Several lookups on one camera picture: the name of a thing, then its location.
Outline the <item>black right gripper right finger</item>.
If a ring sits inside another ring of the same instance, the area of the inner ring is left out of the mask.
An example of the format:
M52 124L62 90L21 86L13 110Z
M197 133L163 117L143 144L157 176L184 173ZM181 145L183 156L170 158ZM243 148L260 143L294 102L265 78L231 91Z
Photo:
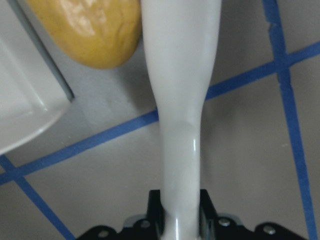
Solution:
M215 221L217 218L218 214L208 191L201 189L199 204L199 231L201 233L214 233Z

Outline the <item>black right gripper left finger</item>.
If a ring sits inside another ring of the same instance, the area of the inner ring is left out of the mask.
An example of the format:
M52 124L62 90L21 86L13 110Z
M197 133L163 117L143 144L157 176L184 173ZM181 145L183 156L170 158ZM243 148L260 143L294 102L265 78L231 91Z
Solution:
M150 190L146 218L158 233L163 233L165 228L165 212L161 203L161 191Z

